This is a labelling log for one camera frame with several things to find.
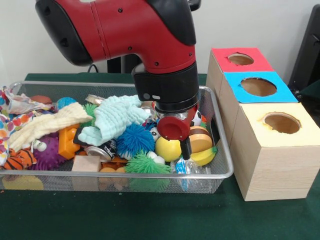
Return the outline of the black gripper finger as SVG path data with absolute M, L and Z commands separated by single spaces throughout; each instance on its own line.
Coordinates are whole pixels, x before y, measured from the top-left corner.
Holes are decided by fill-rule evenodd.
M 180 141 L 181 154 L 184 160 L 189 160 L 192 154 L 190 138 Z

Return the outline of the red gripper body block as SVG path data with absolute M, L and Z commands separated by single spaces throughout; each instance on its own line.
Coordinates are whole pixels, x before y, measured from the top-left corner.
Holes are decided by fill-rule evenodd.
M 190 132 L 191 122 L 197 113 L 198 108 L 193 107 L 184 112 L 157 113 L 159 122 L 158 133 L 166 140 L 184 141 Z

